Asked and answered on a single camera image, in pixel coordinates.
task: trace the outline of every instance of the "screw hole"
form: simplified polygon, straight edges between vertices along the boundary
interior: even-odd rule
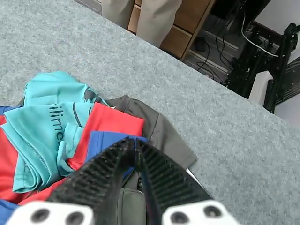
[[[183,212],[175,212],[171,215],[171,221],[175,224],[185,224],[188,222],[188,217]]]
[[[45,221],[49,216],[49,210],[48,209],[41,209],[37,210],[33,215],[31,216],[31,220],[33,223],[40,223]]]
[[[81,212],[73,212],[67,217],[67,225],[80,225],[83,222],[83,214]]]
[[[204,213],[208,217],[219,217],[222,215],[221,211],[215,206],[206,207]]]

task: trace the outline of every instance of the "teal t-shirt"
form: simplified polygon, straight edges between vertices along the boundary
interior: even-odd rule
[[[73,170],[71,158],[89,118],[93,103],[65,102],[32,105],[4,113],[1,125],[18,152],[13,191],[42,190]]]
[[[40,73],[27,83],[24,107],[4,113],[7,123],[1,126],[18,151],[14,192],[42,190],[73,171],[66,160],[95,102],[106,105],[65,72]]]
[[[99,102],[108,105],[88,85],[79,83],[74,77],[61,71],[40,73],[26,85],[24,106],[62,102]]]

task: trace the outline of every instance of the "wooden drawer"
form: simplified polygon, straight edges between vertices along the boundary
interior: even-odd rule
[[[140,7],[135,5],[128,26],[128,29],[134,33],[136,33],[140,12]],[[176,26],[173,26],[169,34],[162,42],[161,48],[175,55],[176,57],[181,58],[188,46],[189,41],[191,40],[191,37],[192,35],[190,35],[189,33]]]
[[[211,0],[182,0],[174,24],[191,34],[194,34],[204,11]],[[138,6],[141,6],[142,0],[135,0]]]
[[[138,6],[142,5],[142,0],[135,0],[135,4],[137,4]]]

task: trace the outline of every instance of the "white cable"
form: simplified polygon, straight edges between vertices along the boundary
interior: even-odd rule
[[[254,44],[252,41],[250,41],[250,40],[246,37],[246,35],[245,35],[244,32],[243,32],[245,20],[246,20],[246,13],[244,12],[244,20],[243,20],[243,24],[242,24],[242,28],[241,28],[241,33],[242,33],[243,37],[244,37],[248,42],[250,42],[251,44],[253,44],[255,47],[261,49],[261,50],[264,51],[265,53],[267,53],[267,54],[269,54],[269,55],[271,55],[271,56],[274,56],[274,57],[279,57],[278,55],[274,55],[274,54],[268,52],[267,50],[263,49],[262,47],[260,47],[260,46],[258,46],[258,45],[256,45],[256,44]]]

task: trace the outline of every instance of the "red t-shirt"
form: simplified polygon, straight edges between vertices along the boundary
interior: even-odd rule
[[[0,125],[5,124],[4,116],[0,116]],[[18,159],[18,152],[0,128],[0,199],[18,204],[27,198],[31,192],[18,194],[13,192],[15,165]]]
[[[95,103],[81,139],[77,145],[76,152],[72,158],[67,160],[68,164],[74,170],[78,170],[84,164],[88,152],[91,131],[106,131],[142,136],[143,125],[144,119],[130,116],[100,103]],[[64,180],[60,180],[52,184],[45,190],[20,202],[19,205],[24,205],[36,200],[46,200],[52,191],[54,191],[63,181]]]

